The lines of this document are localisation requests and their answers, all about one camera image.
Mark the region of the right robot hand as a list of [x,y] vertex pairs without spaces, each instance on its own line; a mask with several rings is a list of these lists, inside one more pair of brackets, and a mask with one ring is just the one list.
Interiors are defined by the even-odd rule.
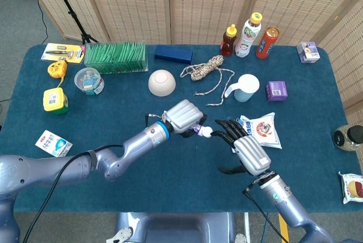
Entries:
[[211,135],[222,138],[232,148],[240,161],[240,165],[237,167],[219,167],[220,172],[227,175],[249,173],[253,176],[260,176],[269,170],[270,157],[257,140],[248,135],[237,121],[216,119],[215,122],[225,131],[213,131]]

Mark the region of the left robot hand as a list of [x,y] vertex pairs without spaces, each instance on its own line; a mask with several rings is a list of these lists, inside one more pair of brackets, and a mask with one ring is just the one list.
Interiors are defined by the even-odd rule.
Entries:
[[193,127],[203,125],[207,115],[201,112],[193,103],[184,99],[162,114],[162,121],[172,128],[171,132],[189,138],[195,135]]

